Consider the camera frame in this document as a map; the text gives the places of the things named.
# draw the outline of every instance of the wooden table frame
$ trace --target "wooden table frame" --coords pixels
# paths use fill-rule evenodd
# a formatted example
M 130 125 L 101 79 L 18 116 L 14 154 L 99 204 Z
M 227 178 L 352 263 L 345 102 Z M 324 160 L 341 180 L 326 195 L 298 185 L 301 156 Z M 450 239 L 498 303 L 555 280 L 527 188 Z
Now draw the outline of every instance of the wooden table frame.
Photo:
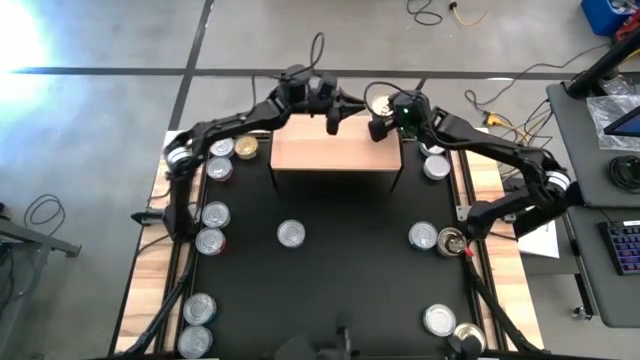
M 166 138 L 173 138 L 175 133 L 177 132 L 168 132 Z M 474 196 L 477 200 L 485 201 L 493 201 L 504 196 L 496 162 L 471 152 L 466 153 L 466 158 L 472 184 L 465 184 L 462 166 L 465 163 L 464 157 L 459 156 L 456 152 L 451 152 L 452 168 L 460 204 L 468 205 L 469 198 Z M 168 190 L 168 182 L 165 178 L 166 170 L 166 163 L 161 159 L 152 190 L 154 197 L 163 195 Z M 192 201 L 196 201 L 199 195 L 200 179 L 200 175 L 196 175 L 194 178 Z M 467 194 L 465 187 L 473 187 L 474 194 L 471 196 Z M 149 206 L 160 209 L 164 208 L 167 203 L 168 197 L 154 198 L 150 201 Z M 492 232 L 504 236 L 514 236 L 512 227 L 503 222 L 496 222 Z M 142 230 L 138 246 L 142 247 L 164 234 L 166 234 L 166 230 L 163 225 L 145 227 Z M 543 348 L 517 243 L 490 235 L 486 239 L 486 250 L 500 305 L 527 339 L 535 346 Z M 181 275 L 188 252 L 189 244 L 173 244 L 170 240 L 166 240 L 149 247 L 144 253 L 135 257 L 110 353 L 126 350 L 144 331 L 160 308 L 162 300 L 166 296 L 167 285 L 172 286 L 175 279 Z M 169 264 L 172 262 L 172 258 L 175 263 L 176 257 L 178 257 L 177 271 L 171 271 Z M 474 263 L 478 272 L 482 274 L 482 265 L 478 256 L 474 257 Z M 163 349 L 167 351 L 174 348 L 180 304 L 181 301 L 178 301 L 167 322 L 163 345 Z M 479 300 L 479 304 L 489 348 L 497 349 L 497 338 L 491 313 L 482 299 Z M 515 350 L 510 341 L 508 345 L 509 349 Z M 148 352 L 154 348 L 162 350 L 157 344 L 154 344 L 149 346 Z

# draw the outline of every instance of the black table surface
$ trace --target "black table surface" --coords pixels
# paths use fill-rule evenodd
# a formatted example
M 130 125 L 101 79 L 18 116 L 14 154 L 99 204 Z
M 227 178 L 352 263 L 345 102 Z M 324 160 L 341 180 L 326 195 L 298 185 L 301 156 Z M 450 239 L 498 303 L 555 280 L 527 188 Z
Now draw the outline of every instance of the black table surface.
M 585 203 L 590 207 L 638 207 L 640 195 L 631 195 L 618 189 L 605 173 L 613 158 L 637 156 L 638 153 L 600 150 L 586 100 L 572 99 L 562 84 L 549 85 L 547 94 Z
M 640 210 L 602 209 L 612 221 L 640 220 Z M 580 256 L 602 322 L 609 327 L 640 327 L 640 275 L 619 276 L 597 224 L 608 221 L 597 209 L 571 207 L 567 211 Z
M 558 237 L 558 259 L 521 253 L 522 265 L 527 275 L 578 274 L 578 263 L 571 249 L 570 235 L 562 218 L 555 220 Z
M 207 181 L 205 202 L 222 201 L 231 212 L 224 251 L 198 256 L 192 288 L 219 306 L 208 356 L 256 359 L 297 335 L 335 346 L 341 314 L 363 355 L 434 355 L 444 340 L 425 330 L 427 307 L 445 304 L 458 322 L 472 321 L 463 260 L 408 242 L 417 221 L 455 225 L 451 183 L 423 175 L 416 143 L 404 144 L 393 193 L 395 173 L 368 172 L 278 172 L 276 192 L 265 147 L 251 161 L 234 158 L 227 183 Z M 287 219 L 305 226 L 297 249 L 277 240 Z

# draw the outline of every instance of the keyboard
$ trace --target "keyboard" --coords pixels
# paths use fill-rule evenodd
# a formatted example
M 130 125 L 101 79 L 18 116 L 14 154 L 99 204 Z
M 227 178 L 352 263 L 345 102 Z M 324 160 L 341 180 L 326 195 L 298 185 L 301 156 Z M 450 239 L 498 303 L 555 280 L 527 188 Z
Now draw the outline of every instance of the keyboard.
M 640 221 L 598 224 L 619 275 L 640 274 Z

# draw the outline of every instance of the white paper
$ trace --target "white paper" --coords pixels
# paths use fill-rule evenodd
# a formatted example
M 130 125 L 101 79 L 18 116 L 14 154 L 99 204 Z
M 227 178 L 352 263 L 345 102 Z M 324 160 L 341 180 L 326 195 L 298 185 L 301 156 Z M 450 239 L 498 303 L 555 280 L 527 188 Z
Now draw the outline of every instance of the white paper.
M 521 253 L 560 258 L 556 222 L 551 221 L 518 239 Z

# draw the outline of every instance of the gold can lid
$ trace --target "gold can lid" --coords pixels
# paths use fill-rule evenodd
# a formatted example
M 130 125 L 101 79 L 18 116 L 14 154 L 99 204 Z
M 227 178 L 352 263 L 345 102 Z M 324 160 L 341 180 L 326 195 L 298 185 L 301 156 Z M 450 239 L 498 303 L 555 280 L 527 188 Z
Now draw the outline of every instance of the gold can lid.
M 240 136 L 236 140 L 235 150 L 240 156 L 251 155 L 258 150 L 258 140 L 253 136 Z

